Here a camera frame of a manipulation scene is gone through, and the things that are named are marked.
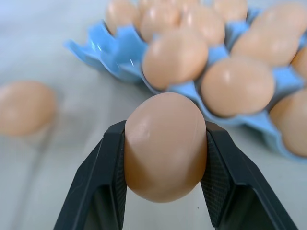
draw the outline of light gray surface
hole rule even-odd
[[[254,1],[266,6],[271,1]],[[86,40],[106,0],[2,0],[0,84],[35,79],[59,95],[59,115],[28,138],[0,137],[0,229],[53,228],[78,166],[113,123],[151,94],[79,62],[62,46]],[[306,229],[307,166],[271,153],[252,133],[232,128],[235,143],[259,166],[297,224]],[[152,204],[128,191],[124,230],[211,230],[201,189]]]

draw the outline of egg tray cup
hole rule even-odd
[[[206,70],[215,62],[229,56],[233,44],[246,32],[253,20],[261,13],[260,9],[249,8],[246,21],[231,22],[225,27],[225,43],[209,47]],[[307,33],[301,39],[299,49],[307,44]],[[116,37],[112,36],[103,22],[92,26],[88,31],[88,42],[80,46],[73,41],[65,44],[80,61],[97,69],[106,69],[117,79],[138,83],[144,82],[154,94],[177,92],[190,98],[201,110],[206,120],[218,125],[236,127],[246,125],[259,131],[265,142],[275,152],[289,159],[307,163],[307,158],[296,156],[289,152],[283,144],[282,134],[272,123],[269,110],[282,98],[304,88],[305,81],[291,66],[273,70],[275,93],[268,106],[261,112],[252,115],[237,115],[231,118],[221,118],[213,115],[199,94],[199,82],[189,81],[183,84],[170,85],[165,91],[153,88],[142,73],[142,58],[148,45],[141,39],[133,25],[119,27]]]

